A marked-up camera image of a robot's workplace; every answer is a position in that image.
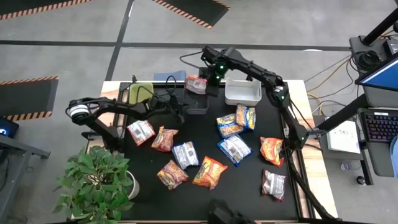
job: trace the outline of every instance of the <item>red snack bag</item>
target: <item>red snack bag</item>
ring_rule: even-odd
[[[267,161],[273,163],[277,167],[281,167],[284,163],[284,158],[279,157],[279,152],[282,148],[281,139],[260,137],[261,149],[260,152]]]
[[[156,175],[169,190],[173,190],[182,182],[188,180],[188,175],[179,168],[173,160],[170,160]]]
[[[262,195],[272,195],[276,200],[283,201],[285,194],[286,176],[273,174],[267,170],[262,170]]]
[[[189,75],[187,79],[185,79],[185,88],[196,94],[206,94],[206,84],[206,79],[199,78],[196,75]]]
[[[210,190],[213,190],[218,184],[218,179],[220,179],[221,173],[227,168],[228,166],[224,166],[220,162],[205,156],[199,172],[192,183],[209,187]]]
[[[144,141],[155,135],[155,131],[148,120],[136,121],[126,128],[130,132],[137,146],[141,145]]]
[[[161,126],[151,147],[160,152],[170,152],[173,145],[173,136],[177,133],[178,130],[164,129],[164,126]]]

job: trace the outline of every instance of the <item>white flower pot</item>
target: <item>white flower pot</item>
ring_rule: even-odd
[[[134,176],[132,175],[132,173],[130,173],[129,171],[127,171],[127,174],[131,176],[133,183],[133,187],[132,187],[132,191],[129,195],[129,200],[135,198],[139,192],[139,184],[138,181],[134,178]]]

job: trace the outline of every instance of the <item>black keyboard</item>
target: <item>black keyboard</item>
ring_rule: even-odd
[[[360,115],[367,141],[391,142],[398,135],[398,111],[364,110]]]

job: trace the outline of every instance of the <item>black robotic arm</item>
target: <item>black robotic arm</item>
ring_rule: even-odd
[[[305,184],[300,174],[297,172],[293,163],[292,153],[302,149],[310,134],[302,126],[291,107],[289,88],[282,77],[270,72],[255,63],[248,61],[233,48],[217,51],[211,47],[204,47],[201,59],[209,63],[208,68],[200,71],[201,78],[207,79],[206,92],[209,95],[218,94],[218,85],[228,69],[240,70],[248,75],[248,80],[255,78],[264,84],[266,95],[270,103],[279,109],[284,121],[289,127],[289,137],[285,141],[286,157],[291,175],[301,186],[305,195],[311,201],[315,210],[323,219],[337,221],[325,208],[322,207],[317,198],[312,194],[309,187]],[[142,103],[131,105],[117,100],[107,98],[82,98],[72,100],[66,109],[66,114],[78,125],[87,125],[92,130],[100,134],[103,138],[105,148],[113,151],[121,148],[121,139],[116,127],[108,127],[98,118],[101,114],[111,112],[132,116],[138,120],[145,120],[158,114],[173,114],[179,123],[183,123],[182,111],[184,104],[178,103],[177,97],[170,93],[167,98],[152,94],[151,99]],[[144,106],[143,110],[138,110],[137,106]]]

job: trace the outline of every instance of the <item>potted plant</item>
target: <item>potted plant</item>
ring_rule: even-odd
[[[127,170],[128,162],[122,154],[112,155],[99,146],[71,156],[55,189],[64,188],[67,194],[60,195],[53,212],[65,209],[67,217],[73,215],[79,223],[117,223],[139,191],[138,182]]]

